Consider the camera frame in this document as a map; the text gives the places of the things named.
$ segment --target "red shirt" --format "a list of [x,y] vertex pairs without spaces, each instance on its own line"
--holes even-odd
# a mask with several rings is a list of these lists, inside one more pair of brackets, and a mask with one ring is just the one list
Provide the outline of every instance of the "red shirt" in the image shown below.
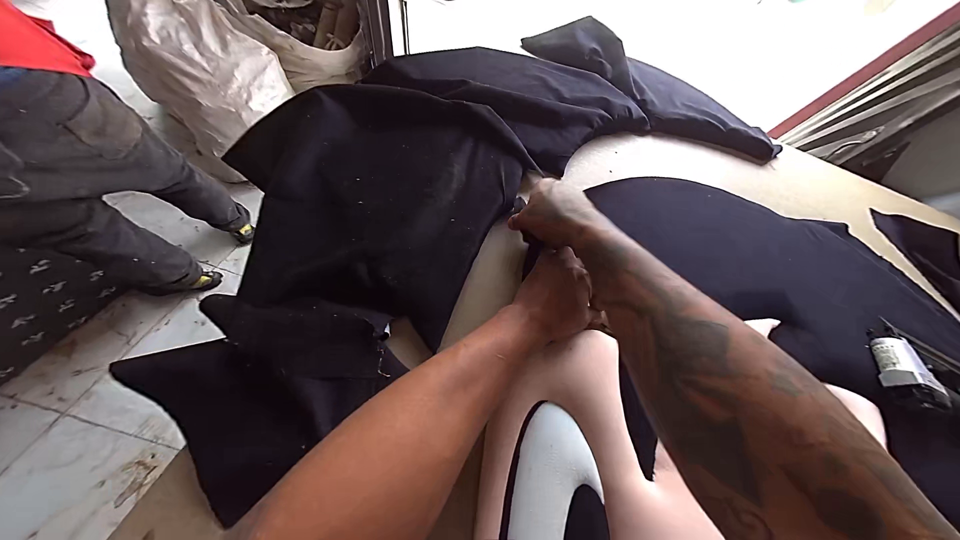
[[0,65],[90,76],[93,57],[54,33],[54,24],[0,0]]

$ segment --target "black fabric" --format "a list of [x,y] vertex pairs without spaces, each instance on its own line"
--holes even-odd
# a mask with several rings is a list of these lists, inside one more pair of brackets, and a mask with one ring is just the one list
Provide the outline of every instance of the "black fabric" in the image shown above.
[[[960,478],[960,433],[947,418],[896,405],[866,347],[866,330],[880,328],[882,316],[960,357],[960,324],[943,307],[842,223],[789,219],[683,180],[627,179],[586,194],[626,234],[736,316],[781,320],[771,340],[817,379],[876,404],[890,453],[960,525],[960,483],[953,481]],[[639,461],[652,462],[652,430],[645,417],[635,422]]]
[[573,492],[566,512],[564,540],[609,540],[607,510],[593,488],[584,484]]
[[388,319],[301,299],[255,308],[210,295],[226,335],[110,364],[183,431],[217,519],[237,522],[324,436],[406,368],[383,345]]
[[484,47],[390,59],[362,82],[486,105],[516,133],[537,165],[558,177],[591,139],[650,128],[630,97],[593,73]]
[[623,42],[593,17],[526,37],[528,53],[603,77],[636,102],[650,129],[716,144],[769,161],[782,147],[752,128],[704,92],[656,67],[627,58]]
[[406,315],[433,350],[535,167],[489,108],[374,85],[307,90],[224,160],[266,192],[240,298]]
[[648,131],[641,109],[593,73],[487,49],[307,90],[224,156],[265,192],[237,298],[201,303],[228,341],[111,370],[171,412],[229,526],[400,369],[370,328],[407,316],[436,351],[524,171],[559,175],[590,138]]
[[640,464],[640,471],[648,480],[654,479],[654,454],[657,451],[657,434],[654,427],[647,421],[646,412],[636,393],[636,387],[630,380],[627,366],[621,359],[620,372],[620,401],[623,403],[623,416],[627,422],[627,432],[634,443],[636,460]]
[[620,39],[592,17],[522,44],[539,58],[483,47],[421,53],[378,65],[363,83],[487,105],[555,176],[584,143],[617,132],[653,130],[763,161],[781,150],[700,90],[628,59]]
[[953,307],[960,308],[960,237],[905,215],[870,210],[874,224]]

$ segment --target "shoe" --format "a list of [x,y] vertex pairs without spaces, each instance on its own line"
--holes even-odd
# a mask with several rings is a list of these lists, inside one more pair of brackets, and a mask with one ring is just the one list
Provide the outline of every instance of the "shoe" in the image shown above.
[[195,282],[186,288],[173,287],[142,287],[141,292],[151,296],[167,296],[168,294],[181,294],[184,292],[203,292],[220,286],[224,282],[224,275],[220,272],[203,272]]
[[237,231],[230,233],[230,235],[233,236],[233,238],[236,239],[241,246],[246,246],[247,244],[253,242],[254,231],[256,231],[256,229],[253,227],[253,225],[248,223]]
[[212,270],[203,272],[187,290],[187,292],[198,292],[217,288],[224,282],[224,275]]

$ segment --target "yellow shoe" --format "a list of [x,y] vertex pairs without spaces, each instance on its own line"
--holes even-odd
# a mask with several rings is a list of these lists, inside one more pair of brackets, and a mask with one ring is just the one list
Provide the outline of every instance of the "yellow shoe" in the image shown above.
[[253,225],[251,225],[251,224],[248,223],[247,225],[244,225],[244,226],[241,227],[240,229],[238,229],[238,230],[236,230],[236,231],[234,231],[234,232],[232,232],[232,233],[230,233],[230,234],[231,234],[234,238],[236,238],[236,241],[240,242],[240,245],[241,245],[241,246],[245,246],[245,245],[253,242],[253,231],[255,231],[255,229],[253,228]]

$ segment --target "patterned fabric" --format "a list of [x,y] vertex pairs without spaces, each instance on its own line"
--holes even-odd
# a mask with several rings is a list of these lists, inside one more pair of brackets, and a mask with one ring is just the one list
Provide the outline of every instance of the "patterned fabric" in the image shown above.
[[103,270],[81,260],[0,247],[0,384],[123,292]]

